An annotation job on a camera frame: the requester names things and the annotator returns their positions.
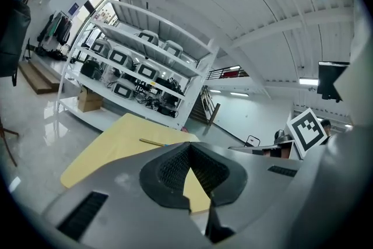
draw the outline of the white metal shelf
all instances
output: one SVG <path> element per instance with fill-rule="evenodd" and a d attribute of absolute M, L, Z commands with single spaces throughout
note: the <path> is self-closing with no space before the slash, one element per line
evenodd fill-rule
<path fill-rule="evenodd" d="M 136 72 L 132 72 L 131 70 L 125 68 L 124 66 L 122 66 L 122 65 L 120 65 L 120 64 L 118 64 L 118 63 L 116 63 L 116 62 L 114 62 L 114 61 L 111 61 L 111 60 L 109 60 L 109 59 L 106 59 L 106 58 L 102 57 L 101 55 L 98 55 L 98 54 L 96 54 L 96 53 L 94 53 L 94 52 L 92 52 L 92 51 L 90 51 L 90 50 L 88 50 L 88 49 L 86 49 L 86 48 L 81 47 L 81 46 L 75 46 L 75 48 L 77 48 L 78 50 L 80 50 L 80 51 L 86 53 L 86 54 L 89 55 L 89 56 L 94 57 L 95 59 L 97 59 L 97 60 L 99 60 L 99 61 L 103 61 L 103 62 L 105 62 L 106 64 L 111 65 L 113 68 L 119 69 L 119 70 L 122 71 L 123 73 L 126 73 L 126 74 L 128 74 L 128 75 L 131 75 L 131 76 L 133 76 L 133 77 L 135 77 L 135 78 L 137 78 L 137 79 L 140 79 L 141 81 L 144 81 L 144 82 L 147 83 L 147 84 L 152 85 L 154 88 L 158 88 L 158 89 L 163 90 L 163 91 L 165 91 L 165 92 L 167 92 L 167 93 L 169 93 L 169 94 L 171 94 L 171 95 L 173 95 L 173 96 L 175 96 L 175 97 L 177 97 L 177 98 L 179 98 L 179 99 L 181 99 L 181 100 L 185 100 L 185 96 L 183 96 L 183 95 L 181 95 L 181 94 L 179 94 L 179 93 L 176 93 L 176 92 L 174 92 L 173 90 L 168 89 L 167 87 L 164 87 L 163 85 L 158 84 L 158 83 L 156 83 L 156 82 L 154 82 L 154 81 L 148 79 L 147 77 L 144 77 L 144 76 L 142 76 L 142 75 L 140 75 L 140 74 L 138 74 L 138 73 L 136 73 Z"/>
<path fill-rule="evenodd" d="M 141 30 L 146 29 L 155 32 L 161 40 L 175 41 L 184 48 L 186 54 L 195 60 L 200 60 L 212 53 L 212 50 L 193 34 L 149 10 L 116 0 L 110 0 L 109 3 L 111 3 L 120 22 Z"/>
<path fill-rule="evenodd" d="M 90 79 L 89 77 L 81 74 L 80 72 L 66 70 L 66 72 L 76 79 L 81 84 L 85 85 L 89 89 L 93 90 L 95 93 L 100 94 L 109 101 L 126 108 L 138 115 L 141 115 L 149 120 L 159 122 L 160 124 L 167 125 L 172 128 L 178 128 L 177 118 L 173 118 L 167 115 L 163 115 L 152 109 L 146 108 L 144 104 L 138 103 L 135 99 L 128 100 L 114 94 L 110 89 L 106 88 L 104 84 L 100 81 Z"/>
<path fill-rule="evenodd" d="M 106 23 L 99 21 L 92 21 L 107 38 L 113 40 L 114 42 L 132 49 L 134 52 L 140 53 L 151 60 L 158 62 L 167 68 L 172 69 L 180 73 L 182 76 L 191 78 L 195 76 L 203 76 L 203 73 L 187 62 L 181 60 L 180 58 L 172 55 L 171 53 L 161 49 L 157 45 L 154 45 L 148 41 L 139 38 L 133 34 L 130 34 L 124 30 L 117 27 L 110 26 Z M 173 65 L 167 65 L 166 61 L 172 60 Z"/>
<path fill-rule="evenodd" d="M 121 118 L 120 115 L 108 111 L 104 108 L 88 112 L 81 112 L 78 109 L 78 97 L 60 99 L 59 103 L 62 104 L 72 114 L 101 131 L 109 129 L 109 127 L 114 122 Z"/>

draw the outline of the wooden stick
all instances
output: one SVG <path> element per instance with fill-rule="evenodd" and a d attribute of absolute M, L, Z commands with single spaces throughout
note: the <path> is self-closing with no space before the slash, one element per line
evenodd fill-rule
<path fill-rule="evenodd" d="M 152 145 L 157 145 L 157 146 L 166 146 L 167 145 L 167 144 L 158 143 L 158 142 L 155 142 L 155 141 L 150 141 L 150 140 L 142 139 L 142 138 L 140 138 L 139 141 L 149 143 L 149 144 L 152 144 Z"/>

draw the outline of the yellow board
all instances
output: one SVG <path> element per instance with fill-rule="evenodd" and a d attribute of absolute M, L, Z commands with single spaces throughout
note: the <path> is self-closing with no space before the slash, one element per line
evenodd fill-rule
<path fill-rule="evenodd" d="M 140 138 L 164 144 L 199 141 L 193 134 L 177 131 L 127 113 L 97 137 L 69 165 L 62 173 L 62 185 L 70 188 L 111 161 L 158 148 L 156 145 L 139 141 Z M 184 195 L 190 199 L 193 213 L 209 208 L 210 199 L 192 170 L 189 170 L 186 176 Z"/>

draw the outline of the railing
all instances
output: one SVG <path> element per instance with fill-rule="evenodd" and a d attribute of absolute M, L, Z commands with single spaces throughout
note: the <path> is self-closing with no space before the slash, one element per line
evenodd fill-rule
<path fill-rule="evenodd" d="M 216 117 L 216 114 L 220 108 L 220 104 L 217 103 L 216 106 L 214 105 L 214 102 L 212 102 L 211 95 L 207 89 L 207 86 L 204 86 L 200 91 L 200 98 L 202 100 L 203 109 L 208 112 L 210 115 L 210 118 L 207 117 L 208 120 L 208 126 L 211 126 L 213 124 L 213 121 Z"/>
<path fill-rule="evenodd" d="M 223 79 L 223 78 L 236 78 L 236 77 L 248 77 L 248 76 L 249 75 L 240 66 L 239 66 L 239 68 L 235 68 L 235 66 L 230 66 L 228 68 L 215 69 L 213 71 L 210 71 L 206 80 Z"/>

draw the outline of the wooden platform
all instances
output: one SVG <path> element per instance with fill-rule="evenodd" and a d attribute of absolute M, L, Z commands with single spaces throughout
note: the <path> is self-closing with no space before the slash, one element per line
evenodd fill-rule
<path fill-rule="evenodd" d="M 49 85 L 42 76 L 35 71 L 34 67 L 27 61 L 22 61 L 18 64 L 24 78 L 36 92 L 36 94 L 53 93 L 58 91 L 58 85 Z"/>
<path fill-rule="evenodd" d="M 29 64 L 31 64 L 31 67 L 35 72 L 37 72 L 38 75 L 52 87 L 53 91 L 58 91 L 59 80 L 50 71 L 48 71 L 41 63 L 32 59 L 29 61 Z"/>

